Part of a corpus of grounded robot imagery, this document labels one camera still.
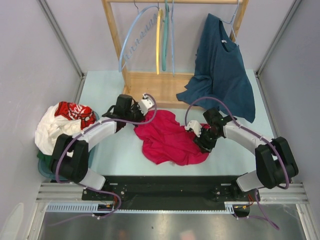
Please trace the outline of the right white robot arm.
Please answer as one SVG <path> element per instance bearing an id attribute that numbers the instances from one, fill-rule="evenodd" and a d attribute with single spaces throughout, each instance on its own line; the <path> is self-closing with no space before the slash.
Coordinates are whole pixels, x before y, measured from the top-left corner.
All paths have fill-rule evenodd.
<path id="1" fill-rule="evenodd" d="M 207 125 L 191 120 L 185 130 L 193 132 L 194 143 L 203 153 L 210 153 L 219 138 L 230 139 L 255 157 L 255 170 L 247 172 L 236 179 L 236 185 L 230 188 L 231 196 L 242 201 L 249 191 L 260 188 L 273 189 L 285 184 L 297 176 L 299 169 L 284 137 L 267 138 L 237 122 L 232 115 L 222 116 L 216 108 L 203 113 Z"/>

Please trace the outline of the pink t shirt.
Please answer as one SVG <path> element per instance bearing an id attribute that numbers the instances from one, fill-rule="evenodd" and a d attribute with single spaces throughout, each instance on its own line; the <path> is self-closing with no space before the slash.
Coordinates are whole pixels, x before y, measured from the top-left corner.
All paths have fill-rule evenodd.
<path id="1" fill-rule="evenodd" d="M 149 111 L 145 116 L 148 124 L 134 128 L 137 137 L 142 140 L 143 155 L 156 165 L 172 162 L 179 166 L 196 165 L 204 162 L 209 153 L 202 153 L 194 143 L 195 134 L 187 132 L 176 121 L 176 115 L 168 110 Z"/>

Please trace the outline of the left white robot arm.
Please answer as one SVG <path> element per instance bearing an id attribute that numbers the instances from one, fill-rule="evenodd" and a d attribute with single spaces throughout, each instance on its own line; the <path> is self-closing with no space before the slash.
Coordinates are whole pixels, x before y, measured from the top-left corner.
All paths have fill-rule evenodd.
<path id="1" fill-rule="evenodd" d="M 132 96 L 120 94 L 116 103 L 94 124 L 74 134 L 61 134 L 55 143 L 49 170 L 65 179 L 93 189 L 100 200 L 110 196 L 111 188 L 106 179 L 89 167 L 90 152 L 106 137 L 117 133 L 127 123 L 136 124 L 145 120 L 148 111 L 154 106 L 153 99 L 144 94 L 140 101 Z"/>

